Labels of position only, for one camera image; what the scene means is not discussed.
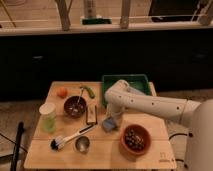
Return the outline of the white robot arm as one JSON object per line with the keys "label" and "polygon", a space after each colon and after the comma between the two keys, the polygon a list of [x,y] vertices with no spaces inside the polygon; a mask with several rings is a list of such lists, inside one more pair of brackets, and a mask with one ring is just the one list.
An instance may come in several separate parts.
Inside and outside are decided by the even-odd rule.
{"label": "white robot arm", "polygon": [[184,171],[213,171],[213,99],[188,99],[143,95],[133,91],[125,80],[118,80],[104,93],[111,116],[125,108],[171,120],[188,128]]}

